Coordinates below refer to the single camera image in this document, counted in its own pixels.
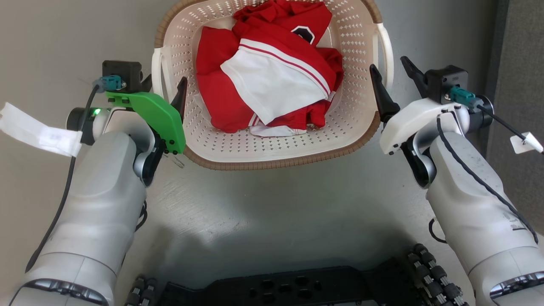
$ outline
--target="teal connector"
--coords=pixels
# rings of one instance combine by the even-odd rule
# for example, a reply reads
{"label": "teal connector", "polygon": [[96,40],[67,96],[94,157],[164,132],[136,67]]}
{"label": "teal connector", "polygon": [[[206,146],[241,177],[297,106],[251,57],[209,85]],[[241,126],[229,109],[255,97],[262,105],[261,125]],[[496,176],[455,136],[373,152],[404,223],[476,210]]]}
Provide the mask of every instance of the teal connector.
{"label": "teal connector", "polygon": [[466,89],[453,87],[449,91],[449,98],[452,102],[463,104],[464,106],[473,108],[476,95]]}

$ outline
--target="red fabric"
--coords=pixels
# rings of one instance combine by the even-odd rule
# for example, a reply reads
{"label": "red fabric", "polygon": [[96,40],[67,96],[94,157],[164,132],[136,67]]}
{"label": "red fabric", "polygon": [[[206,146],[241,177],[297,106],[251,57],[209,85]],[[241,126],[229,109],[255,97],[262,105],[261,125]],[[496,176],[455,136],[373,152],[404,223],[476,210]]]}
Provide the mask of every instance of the red fabric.
{"label": "red fabric", "polygon": [[[220,65],[238,51],[240,39],[250,39],[274,46],[285,54],[300,59],[316,69],[330,90],[342,83],[342,56],[333,48],[316,48],[331,20],[322,2],[290,2],[270,0],[259,7],[245,7],[235,13],[232,31],[204,27],[196,57],[196,79],[202,98],[212,117],[212,125],[227,133],[249,126],[254,112],[237,93],[232,81]],[[308,27],[315,36],[310,45],[291,32],[298,26]],[[307,124],[325,125],[326,100],[274,119],[268,126],[287,125],[305,130]]]}

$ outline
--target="black cable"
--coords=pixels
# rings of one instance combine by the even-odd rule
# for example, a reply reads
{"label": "black cable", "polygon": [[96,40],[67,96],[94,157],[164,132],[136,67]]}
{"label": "black cable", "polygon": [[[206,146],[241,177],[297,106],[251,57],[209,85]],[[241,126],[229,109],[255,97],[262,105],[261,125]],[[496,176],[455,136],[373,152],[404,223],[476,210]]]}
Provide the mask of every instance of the black cable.
{"label": "black cable", "polygon": [[493,114],[493,111],[489,111],[488,109],[486,109],[484,106],[482,105],[478,105],[477,106],[478,109],[480,109],[482,112],[488,114],[491,118],[493,118],[494,120],[496,120],[498,123],[502,124],[504,127],[506,127],[508,130],[510,130],[510,132],[514,133],[514,135],[516,135],[517,137],[520,137],[522,140],[525,140],[525,136],[522,135],[518,130],[516,130],[515,128],[513,128],[511,125],[509,125],[508,123],[506,123],[506,121],[504,121],[503,119],[501,119],[499,116]]}
{"label": "black cable", "polygon": [[140,217],[144,217],[138,225],[136,225],[135,231],[139,230],[142,225],[144,225],[145,221],[147,220],[147,202],[144,200],[144,206],[141,208]]}
{"label": "black cable", "polygon": [[[89,110],[91,108],[91,103],[93,99],[95,98],[96,92],[98,90],[98,85],[95,85],[92,88],[91,94],[89,96],[89,99],[87,100],[87,104],[85,105],[85,111],[83,112],[83,118],[82,122],[80,123],[78,127],[78,131],[81,131],[83,129],[83,126],[85,124],[85,118],[89,115]],[[68,168],[68,177],[66,178],[66,185],[64,187],[64,193],[63,197],[60,200],[59,208],[57,209],[57,213],[55,214],[55,217],[53,218],[53,221],[51,222],[51,225],[49,225],[49,228],[47,229],[47,232],[45,233],[44,237],[42,238],[40,245],[38,248],[32,253],[32,256],[28,260],[27,267],[24,270],[25,273],[30,271],[34,264],[36,263],[36,260],[38,259],[38,256],[40,256],[41,250],[44,248],[45,243],[49,239],[49,236],[53,232],[53,229],[55,228],[55,225],[57,225],[57,221],[60,218],[60,214],[63,211],[64,204],[66,204],[66,198],[68,197],[68,191],[70,191],[70,185],[72,184],[72,176],[73,176],[73,170],[76,166],[76,158],[72,156],[72,159],[70,159],[70,167]]]}
{"label": "black cable", "polygon": [[452,154],[453,158],[463,167],[463,169],[470,174],[476,182],[480,183],[480,185],[484,186],[487,191],[489,191],[491,194],[493,194],[499,201],[501,201],[504,205],[508,207],[508,209],[516,215],[516,217],[527,227],[527,229],[533,234],[533,238],[535,239],[536,244],[539,242],[539,238],[533,229],[533,227],[527,222],[527,220],[510,204],[508,201],[506,201],[500,194],[498,194],[493,188],[491,188],[488,184],[486,184],[485,181],[483,181],[476,173],[474,173],[464,162],[463,160],[455,153],[455,150],[452,148],[452,146],[449,144],[448,140],[446,139],[444,132],[442,131],[442,126],[440,124],[440,118],[436,118],[436,126],[438,128],[438,134],[440,135],[440,139],[442,142],[444,142],[444,146],[446,146],[446,149]]}
{"label": "black cable", "polygon": [[438,242],[442,242],[442,243],[445,243],[445,244],[448,244],[448,242],[444,239],[440,239],[438,237],[436,237],[435,235],[435,232],[432,231],[432,225],[435,223],[435,219],[431,219],[431,221],[429,221],[429,233],[431,233],[431,237],[433,237],[436,241]]}

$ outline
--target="white basket handle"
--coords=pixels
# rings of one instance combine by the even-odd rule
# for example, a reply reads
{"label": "white basket handle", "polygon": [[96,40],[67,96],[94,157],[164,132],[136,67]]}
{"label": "white basket handle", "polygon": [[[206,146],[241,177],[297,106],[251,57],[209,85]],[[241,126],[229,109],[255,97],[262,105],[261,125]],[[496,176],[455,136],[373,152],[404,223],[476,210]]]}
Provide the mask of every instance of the white basket handle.
{"label": "white basket handle", "polygon": [[168,58],[167,53],[169,53],[167,47],[155,48],[153,58],[151,59],[151,81],[153,83],[153,92],[164,99],[163,84],[165,84],[168,102],[172,103],[176,94],[172,89],[171,80],[174,76],[172,75],[172,67],[166,60]]}
{"label": "white basket handle", "polygon": [[393,87],[393,76],[394,76],[394,58],[393,58],[393,47],[391,46],[391,39],[389,39],[389,34],[384,27],[383,23],[376,23],[378,29],[378,34],[381,39],[381,46],[384,51],[384,60],[385,60],[385,89],[390,91]]}

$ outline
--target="white tape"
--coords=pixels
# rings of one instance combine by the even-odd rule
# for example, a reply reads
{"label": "white tape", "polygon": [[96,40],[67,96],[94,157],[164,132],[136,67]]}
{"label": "white tape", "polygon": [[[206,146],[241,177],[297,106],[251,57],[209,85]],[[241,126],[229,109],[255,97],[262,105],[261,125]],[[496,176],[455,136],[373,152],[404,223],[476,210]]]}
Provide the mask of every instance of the white tape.
{"label": "white tape", "polygon": [[510,142],[512,142],[512,146],[514,147],[514,152],[516,154],[521,154],[531,150],[536,150],[539,153],[542,153],[542,151],[544,151],[544,148],[539,143],[539,141],[536,140],[533,134],[531,134],[530,132],[527,132],[527,133],[522,133],[521,135],[525,136],[525,140],[522,140],[520,137],[517,137],[516,135],[510,137]]}
{"label": "white tape", "polygon": [[83,133],[49,127],[6,102],[0,111],[0,130],[38,149],[77,156]]}

